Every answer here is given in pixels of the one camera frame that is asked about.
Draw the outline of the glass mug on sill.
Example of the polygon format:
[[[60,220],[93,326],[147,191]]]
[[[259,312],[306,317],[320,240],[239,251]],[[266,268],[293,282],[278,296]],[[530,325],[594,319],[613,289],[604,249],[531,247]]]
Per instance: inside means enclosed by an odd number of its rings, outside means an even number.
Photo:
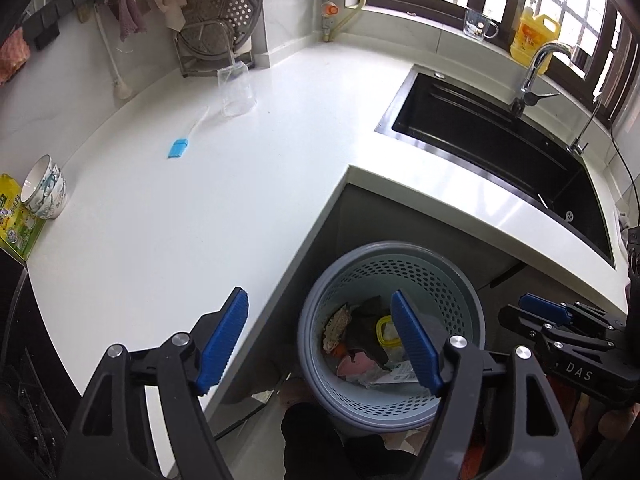
[[[471,39],[482,42],[498,36],[499,26],[482,12],[467,8],[465,10],[462,32]]]

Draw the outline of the steel dish rack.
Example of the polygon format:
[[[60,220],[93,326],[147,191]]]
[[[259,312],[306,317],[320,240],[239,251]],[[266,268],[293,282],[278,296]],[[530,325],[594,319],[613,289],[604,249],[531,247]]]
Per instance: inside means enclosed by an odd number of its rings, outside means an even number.
[[[226,20],[186,24],[174,32],[174,47],[181,75],[186,77],[216,77],[235,62],[255,67],[252,52],[236,53],[234,30]]]

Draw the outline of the orange small object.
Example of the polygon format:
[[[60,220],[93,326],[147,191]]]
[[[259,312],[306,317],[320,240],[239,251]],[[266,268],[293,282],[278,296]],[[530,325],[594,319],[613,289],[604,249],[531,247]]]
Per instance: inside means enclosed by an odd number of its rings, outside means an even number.
[[[333,356],[334,358],[337,359],[343,359],[344,356],[348,355],[348,349],[346,344],[343,344],[342,342],[340,344],[338,344],[332,351],[331,351],[331,356]]]

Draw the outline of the pink checkered cloth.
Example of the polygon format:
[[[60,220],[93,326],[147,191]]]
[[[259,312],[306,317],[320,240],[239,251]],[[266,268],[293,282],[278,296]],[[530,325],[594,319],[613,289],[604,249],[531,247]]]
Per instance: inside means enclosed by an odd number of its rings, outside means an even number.
[[[0,86],[9,82],[30,58],[30,47],[21,27],[6,38],[0,50]]]

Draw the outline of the grey perforated trash bin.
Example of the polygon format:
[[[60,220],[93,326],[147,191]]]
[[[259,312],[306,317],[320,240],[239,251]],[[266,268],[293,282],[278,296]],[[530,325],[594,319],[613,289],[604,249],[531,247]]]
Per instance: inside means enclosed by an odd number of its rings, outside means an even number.
[[[300,314],[297,347],[320,404],[364,432],[426,426],[439,400],[421,386],[392,319],[395,292],[432,322],[434,347],[445,337],[485,343],[480,300],[466,276],[428,249],[377,242],[338,258],[318,278]]]

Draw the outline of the stacked patterned ceramic bowls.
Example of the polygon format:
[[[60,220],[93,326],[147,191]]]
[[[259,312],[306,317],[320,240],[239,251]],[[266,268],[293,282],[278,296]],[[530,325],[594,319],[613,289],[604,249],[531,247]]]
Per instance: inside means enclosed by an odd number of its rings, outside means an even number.
[[[22,186],[22,205],[43,220],[58,218],[66,205],[67,186],[62,169],[43,155],[29,170]]]

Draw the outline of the red white snack wrapper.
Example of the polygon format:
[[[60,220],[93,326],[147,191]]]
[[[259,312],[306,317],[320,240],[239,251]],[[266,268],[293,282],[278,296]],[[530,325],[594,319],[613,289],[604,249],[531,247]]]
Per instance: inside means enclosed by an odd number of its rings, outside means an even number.
[[[326,322],[323,330],[322,349],[331,353],[342,341],[352,316],[348,304],[339,307]]]

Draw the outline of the yellow plastic lid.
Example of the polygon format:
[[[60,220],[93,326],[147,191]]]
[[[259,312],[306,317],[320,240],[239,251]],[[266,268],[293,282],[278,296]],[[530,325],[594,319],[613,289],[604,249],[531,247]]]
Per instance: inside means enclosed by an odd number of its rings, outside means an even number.
[[[398,331],[390,315],[378,319],[375,326],[375,335],[378,344],[383,349],[396,349],[402,346]]]

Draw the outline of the yellow green refill pouch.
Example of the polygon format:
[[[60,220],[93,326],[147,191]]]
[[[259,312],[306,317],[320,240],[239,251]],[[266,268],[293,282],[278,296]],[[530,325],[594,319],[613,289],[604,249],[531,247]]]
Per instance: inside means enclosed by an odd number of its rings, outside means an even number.
[[[20,201],[21,185],[8,174],[0,177],[1,248],[20,263],[25,263],[44,226]]]

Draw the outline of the white toothbrush package card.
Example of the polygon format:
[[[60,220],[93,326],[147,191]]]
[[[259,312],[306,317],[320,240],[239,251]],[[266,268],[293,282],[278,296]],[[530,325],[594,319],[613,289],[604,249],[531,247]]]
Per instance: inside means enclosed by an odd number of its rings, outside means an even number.
[[[374,386],[390,385],[419,385],[410,361],[394,363],[390,370],[383,370],[382,374],[372,380]]]

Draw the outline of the black cloth rag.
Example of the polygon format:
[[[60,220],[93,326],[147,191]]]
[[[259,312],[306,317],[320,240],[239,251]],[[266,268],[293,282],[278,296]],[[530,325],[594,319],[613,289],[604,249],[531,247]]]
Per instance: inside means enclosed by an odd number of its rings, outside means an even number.
[[[386,315],[390,315],[390,309],[383,307],[380,296],[364,300],[358,307],[352,308],[344,338],[352,358],[357,352],[363,352],[378,366],[386,367],[388,355],[376,336],[378,321]]]

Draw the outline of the pink leaf-shaped dish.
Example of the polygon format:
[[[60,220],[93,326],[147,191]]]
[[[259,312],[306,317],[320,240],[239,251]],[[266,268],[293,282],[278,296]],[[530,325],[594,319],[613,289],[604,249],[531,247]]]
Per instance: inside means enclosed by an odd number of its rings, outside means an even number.
[[[338,363],[336,376],[341,378],[361,376],[378,365],[375,360],[370,359],[364,352],[358,351],[353,356],[348,354]]]

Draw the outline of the yellow oil bottle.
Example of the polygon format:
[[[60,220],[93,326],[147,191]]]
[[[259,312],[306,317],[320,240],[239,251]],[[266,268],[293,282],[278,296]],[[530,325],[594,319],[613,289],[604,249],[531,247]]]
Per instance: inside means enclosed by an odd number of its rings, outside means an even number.
[[[521,65],[528,65],[540,47],[559,39],[560,31],[561,25],[557,21],[548,15],[535,15],[533,8],[526,6],[510,45],[510,55]]]

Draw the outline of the purple hanging cloth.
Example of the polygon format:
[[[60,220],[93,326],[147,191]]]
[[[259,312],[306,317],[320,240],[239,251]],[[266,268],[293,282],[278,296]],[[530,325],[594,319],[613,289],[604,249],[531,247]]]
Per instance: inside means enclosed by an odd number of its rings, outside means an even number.
[[[150,8],[146,0],[105,0],[118,21],[119,40],[125,42],[129,36],[146,32],[144,14]]]

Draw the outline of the white bottle brush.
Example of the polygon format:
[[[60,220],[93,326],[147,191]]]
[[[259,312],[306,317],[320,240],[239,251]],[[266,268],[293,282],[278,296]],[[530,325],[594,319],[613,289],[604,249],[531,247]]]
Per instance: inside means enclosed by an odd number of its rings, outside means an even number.
[[[114,96],[116,99],[121,100],[121,101],[127,101],[128,99],[131,98],[132,96],[132,89],[128,86],[128,84],[126,84],[126,82],[124,81],[124,78],[122,78],[122,75],[120,74],[120,71],[118,69],[117,63],[115,61],[113,52],[111,50],[110,44],[108,43],[108,39],[106,36],[106,32],[103,26],[103,22],[102,22],[102,18],[100,15],[100,11],[98,9],[98,6],[95,4],[93,6],[93,14],[94,14],[94,18],[96,19],[96,27],[98,28],[101,40],[103,42],[108,60],[111,63],[111,71],[114,77],[113,80],[113,84],[114,84]]]

